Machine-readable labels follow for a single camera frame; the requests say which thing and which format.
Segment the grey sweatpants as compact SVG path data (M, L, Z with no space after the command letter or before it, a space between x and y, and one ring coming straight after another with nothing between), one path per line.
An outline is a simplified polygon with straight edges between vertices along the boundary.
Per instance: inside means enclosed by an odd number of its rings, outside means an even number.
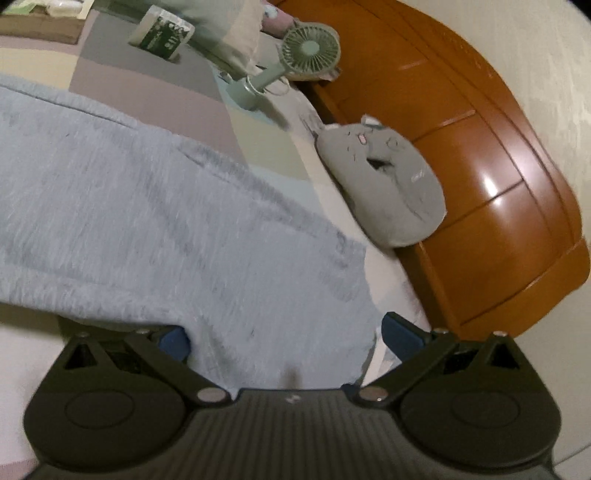
M1 299L178 325L222 387L358 380L366 249L242 164L99 102L1 80Z

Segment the wooden headboard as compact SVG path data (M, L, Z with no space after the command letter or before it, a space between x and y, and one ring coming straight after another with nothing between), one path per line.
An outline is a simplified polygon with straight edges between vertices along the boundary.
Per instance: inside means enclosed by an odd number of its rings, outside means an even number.
M398 251L432 325L471 340L519 335L586 282L575 195L477 50L399 1L280 8L341 38L341 75L308 91L322 118L376 117L415 145L442 184L445 221Z

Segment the grey plush cushion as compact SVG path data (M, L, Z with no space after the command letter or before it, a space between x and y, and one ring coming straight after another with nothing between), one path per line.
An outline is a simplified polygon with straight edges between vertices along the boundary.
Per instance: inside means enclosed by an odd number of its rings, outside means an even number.
M353 217L384 249L430 237L447 215L442 185L419 150L403 135L365 115L322 127L315 148Z

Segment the patchwork bed sheet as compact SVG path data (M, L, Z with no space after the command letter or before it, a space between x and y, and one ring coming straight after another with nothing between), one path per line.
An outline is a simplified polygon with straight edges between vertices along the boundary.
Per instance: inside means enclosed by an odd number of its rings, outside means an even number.
M263 108L243 110L228 97L221 71L197 50L183 48L175 61L166 61L131 46L132 29L121 18L92 12L76 45L3 37L1 80L10 76L64 90L207 145L363 244L380 320L358 380L396 368L399 360L382 340L384 314L397 312L421 328L428 321L398 258L367 239L318 158L311 134L318 114L308 99L278 83ZM94 327L127 331L160 325L86 323L1 299L2 477L18 479L35 466L22 426L24 410L69 337Z

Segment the green handheld fan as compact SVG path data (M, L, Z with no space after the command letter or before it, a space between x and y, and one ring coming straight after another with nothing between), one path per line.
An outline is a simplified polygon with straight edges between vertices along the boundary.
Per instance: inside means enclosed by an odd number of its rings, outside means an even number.
M264 89L280 78L331 80L338 74L342 50L339 34L329 25L297 23L287 30L279 46L279 60L259 74L231 81L229 98L242 109L253 110L263 98Z

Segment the green white tissue pack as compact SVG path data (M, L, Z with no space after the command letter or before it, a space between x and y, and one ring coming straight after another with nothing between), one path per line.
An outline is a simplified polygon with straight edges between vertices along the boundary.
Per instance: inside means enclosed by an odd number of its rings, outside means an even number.
M152 5L128 38L128 43L159 58L172 61L193 33L192 24Z

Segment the patchwork pillow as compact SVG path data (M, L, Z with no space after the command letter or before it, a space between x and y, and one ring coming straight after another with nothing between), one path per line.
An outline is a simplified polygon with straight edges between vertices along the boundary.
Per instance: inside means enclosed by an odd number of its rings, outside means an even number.
M167 7L194 27L188 44L235 78L256 72L263 22L259 0L167 1Z

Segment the green paperback book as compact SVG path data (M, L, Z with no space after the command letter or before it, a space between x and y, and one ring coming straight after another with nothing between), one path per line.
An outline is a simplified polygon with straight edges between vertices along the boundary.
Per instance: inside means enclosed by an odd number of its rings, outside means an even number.
M12 1L1 13L1 35L74 45L93 0Z

